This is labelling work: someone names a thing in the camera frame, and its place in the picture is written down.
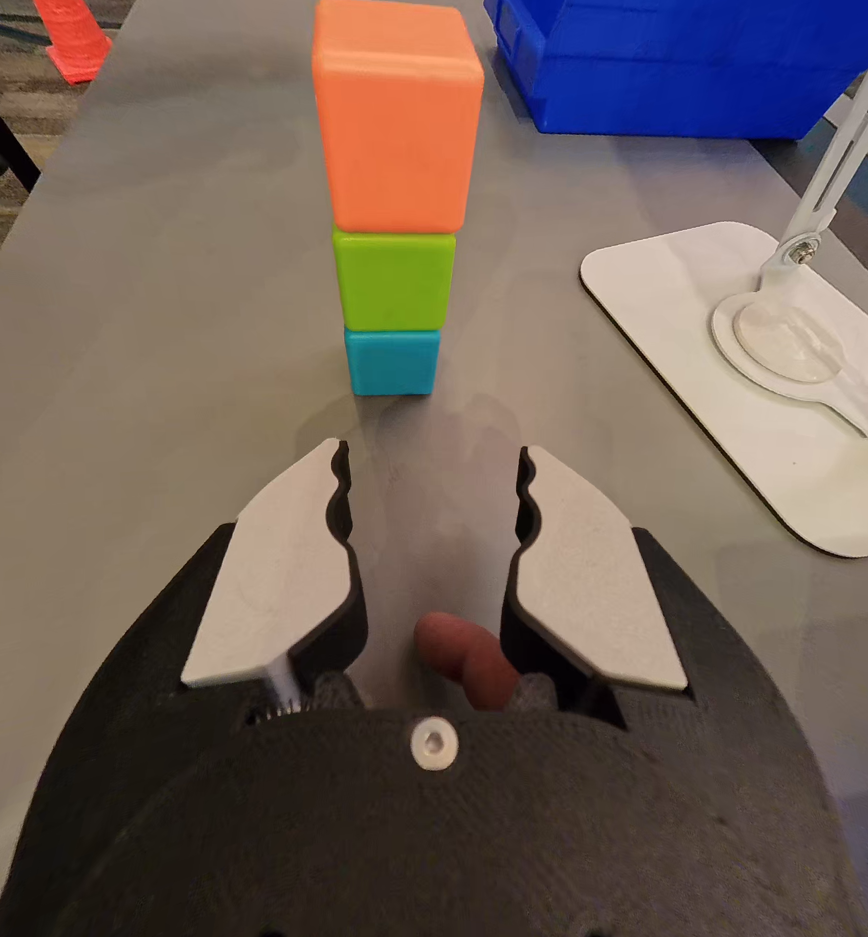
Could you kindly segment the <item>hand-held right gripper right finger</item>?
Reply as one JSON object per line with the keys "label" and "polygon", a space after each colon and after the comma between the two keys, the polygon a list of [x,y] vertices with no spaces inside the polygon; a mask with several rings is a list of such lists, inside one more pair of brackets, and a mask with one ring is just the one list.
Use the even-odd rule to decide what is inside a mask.
{"label": "hand-held right gripper right finger", "polygon": [[537,445],[516,477],[514,553],[500,647],[523,676],[549,680],[559,711],[617,714],[616,689],[684,696],[679,651],[620,509]]}

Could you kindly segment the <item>light blue cube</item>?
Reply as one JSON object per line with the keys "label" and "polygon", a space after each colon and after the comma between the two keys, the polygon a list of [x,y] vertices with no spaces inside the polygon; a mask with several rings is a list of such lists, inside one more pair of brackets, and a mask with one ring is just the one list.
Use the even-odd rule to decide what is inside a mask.
{"label": "light blue cube", "polygon": [[429,395],[436,381],[440,331],[354,331],[344,343],[356,396]]}

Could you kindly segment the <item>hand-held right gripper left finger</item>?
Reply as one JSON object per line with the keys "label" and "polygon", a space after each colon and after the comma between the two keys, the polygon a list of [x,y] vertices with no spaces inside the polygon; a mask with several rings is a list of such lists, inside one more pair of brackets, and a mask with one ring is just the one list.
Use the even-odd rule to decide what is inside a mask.
{"label": "hand-held right gripper left finger", "polygon": [[349,447],[325,439],[240,511],[186,663],[203,688],[269,681],[281,710],[310,704],[318,680],[345,672],[369,636],[350,544]]}

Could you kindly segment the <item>blue plastic bin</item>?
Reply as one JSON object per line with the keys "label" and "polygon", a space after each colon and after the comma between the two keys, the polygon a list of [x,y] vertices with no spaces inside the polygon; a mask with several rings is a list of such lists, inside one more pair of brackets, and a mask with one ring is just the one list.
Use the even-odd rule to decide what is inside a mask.
{"label": "blue plastic bin", "polygon": [[799,140],[868,67],[868,1],[486,1],[546,134]]}

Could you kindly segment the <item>white wooden book stand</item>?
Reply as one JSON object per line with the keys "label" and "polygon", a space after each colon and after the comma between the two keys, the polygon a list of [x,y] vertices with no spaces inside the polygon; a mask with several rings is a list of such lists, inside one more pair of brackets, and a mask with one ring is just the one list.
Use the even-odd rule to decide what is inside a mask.
{"label": "white wooden book stand", "polygon": [[794,535],[868,556],[868,313],[811,267],[868,155],[868,70],[784,233],[717,222],[589,253],[584,288]]}

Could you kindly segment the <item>orange traffic cone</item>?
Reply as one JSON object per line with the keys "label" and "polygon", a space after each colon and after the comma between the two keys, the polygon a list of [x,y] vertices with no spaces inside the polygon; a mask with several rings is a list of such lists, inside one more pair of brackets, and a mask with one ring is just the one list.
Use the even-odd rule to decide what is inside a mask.
{"label": "orange traffic cone", "polygon": [[99,75],[112,50],[84,1],[34,1],[49,36],[46,52],[61,76],[72,86]]}

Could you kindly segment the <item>green cube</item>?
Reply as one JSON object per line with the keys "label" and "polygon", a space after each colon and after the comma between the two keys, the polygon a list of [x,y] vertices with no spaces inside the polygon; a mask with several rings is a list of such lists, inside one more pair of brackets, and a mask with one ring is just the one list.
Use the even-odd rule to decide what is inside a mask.
{"label": "green cube", "polygon": [[447,318],[452,233],[353,232],[332,243],[345,327],[352,332],[437,332]]}

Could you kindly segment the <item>person's right hand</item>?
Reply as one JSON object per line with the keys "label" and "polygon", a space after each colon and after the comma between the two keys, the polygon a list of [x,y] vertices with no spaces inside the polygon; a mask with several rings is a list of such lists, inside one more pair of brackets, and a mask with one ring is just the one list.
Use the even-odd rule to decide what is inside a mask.
{"label": "person's right hand", "polygon": [[487,629],[456,615],[428,613],[414,627],[414,645],[430,670],[462,687],[474,709],[501,711],[511,701],[520,673]]}

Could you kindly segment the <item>orange cube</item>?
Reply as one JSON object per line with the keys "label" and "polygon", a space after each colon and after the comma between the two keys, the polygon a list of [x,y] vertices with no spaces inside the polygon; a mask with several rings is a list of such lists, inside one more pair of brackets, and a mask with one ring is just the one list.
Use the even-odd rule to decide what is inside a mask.
{"label": "orange cube", "polygon": [[457,233],[485,86],[460,11],[319,2],[311,64],[335,227]]}

